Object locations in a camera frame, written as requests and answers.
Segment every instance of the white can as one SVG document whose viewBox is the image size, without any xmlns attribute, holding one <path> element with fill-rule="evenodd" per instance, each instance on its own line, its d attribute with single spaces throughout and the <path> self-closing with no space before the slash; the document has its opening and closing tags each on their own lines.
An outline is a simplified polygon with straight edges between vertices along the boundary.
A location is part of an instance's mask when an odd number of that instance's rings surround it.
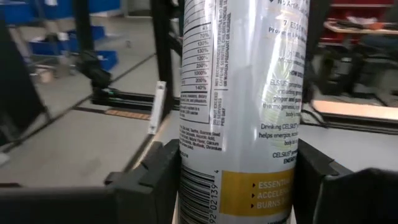
<svg viewBox="0 0 398 224">
<path fill-rule="evenodd" d="M 285 223 L 309 0 L 186 0 L 180 224 Z"/>
</svg>

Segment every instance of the yellow label band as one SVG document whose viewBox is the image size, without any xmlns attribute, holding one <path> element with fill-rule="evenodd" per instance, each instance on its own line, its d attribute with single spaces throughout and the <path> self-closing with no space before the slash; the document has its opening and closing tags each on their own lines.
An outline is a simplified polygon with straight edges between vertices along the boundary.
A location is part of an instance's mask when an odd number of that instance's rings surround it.
<svg viewBox="0 0 398 224">
<path fill-rule="evenodd" d="M 250 217 L 290 209 L 293 175 L 293 169 L 268 174 L 223 171 L 220 212 Z"/>
</svg>

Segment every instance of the blue bin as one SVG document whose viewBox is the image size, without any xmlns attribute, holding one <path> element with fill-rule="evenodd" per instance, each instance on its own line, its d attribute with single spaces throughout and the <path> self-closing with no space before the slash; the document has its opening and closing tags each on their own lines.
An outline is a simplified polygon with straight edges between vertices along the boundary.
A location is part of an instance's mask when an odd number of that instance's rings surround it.
<svg viewBox="0 0 398 224">
<path fill-rule="evenodd" d="M 40 0 L 47 19 L 63 19 L 73 17 L 72 0 L 57 0 L 57 5 L 49 6 L 45 0 Z M 89 0 L 90 12 L 103 12 L 120 9 L 120 0 Z"/>
<path fill-rule="evenodd" d="M 104 70 L 111 70 L 118 64 L 118 54 L 114 50 L 97 50 L 97 55 L 102 56 L 101 66 Z"/>
<path fill-rule="evenodd" d="M 89 0 L 91 13 L 120 9 L 119 0 Z"/>
<path fill-rule="evenodd" d="M 103 26 L 91 26 L 91 28 L 93 31 L 94 40 L 100 40 L 105 38 L 105 28 Z M 67 31 L 67 34 L 69 35 L 69 40 L 57 42 L 59 54 L 61 54 L 63 50 L 69 50 L 71 52 L 79 51 L 78 41 L 76 38 L 76 31 L 70 30 Z M 33 54 L 55 55 L 51 42 L 47 42 L 44 40 L 31 40 L 29 42 L 29 45 L 32 49 Z"/>
<path fill-rule="evenodd" d="M 58 41 L 56 42 L 58 48 L 58 55 L 65 50 L 65 45 L 69 44 L 69 41 Z M 33 54 L 37 55 L 56 55 L 53 49 L 53 45 L 51 42 L 44 40 L 31 40 L 29 42 L 30 48 L 32 49 Z"/>
<path fill-rule="evenodd" d="M 23 24 L 34 20 L 33 9 L 24 1 L 2 1 L 0 10 L 3 11 L 6 24 Z"/>
<path fill-rule="evenodd" d="M 106 37 L 105 28 L 103 26 L 91 26 L 93 40 L 101 40 Z M 79 51 L 78 41 L 76 38 L 76 30 L 67 31 L 69 35 L 69 48 L 72 52 Z"/>
</svg>

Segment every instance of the white bracket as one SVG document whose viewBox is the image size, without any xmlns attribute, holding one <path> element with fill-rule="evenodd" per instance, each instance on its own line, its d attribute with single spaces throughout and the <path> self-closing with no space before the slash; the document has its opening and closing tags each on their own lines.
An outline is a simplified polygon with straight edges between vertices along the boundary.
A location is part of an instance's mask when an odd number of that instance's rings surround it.
<svg viewBox="0 0 398 224">
<path fill-rule="evenodd" d="M 154 105 L 152 107 L 152 114 L 149 121 L 148 134 L 156 134 L 160 120 L 163 114 L 163 105 L 165 100 L 166 82 L 158 81 L 156 84 L 156 93 Z"/>
</svg>

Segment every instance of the barcode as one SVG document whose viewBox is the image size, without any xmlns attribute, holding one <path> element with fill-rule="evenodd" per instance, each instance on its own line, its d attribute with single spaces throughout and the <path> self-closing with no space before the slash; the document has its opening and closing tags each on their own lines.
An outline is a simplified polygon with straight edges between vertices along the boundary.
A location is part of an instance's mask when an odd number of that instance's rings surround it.
<svg viewBox="0 0 398 224">
<path fill-rule="evenodd" d="M 182 166 L 180 183 L 180 223 L 216 223 L 218 187 L 213 175 Z"/>
</svg>

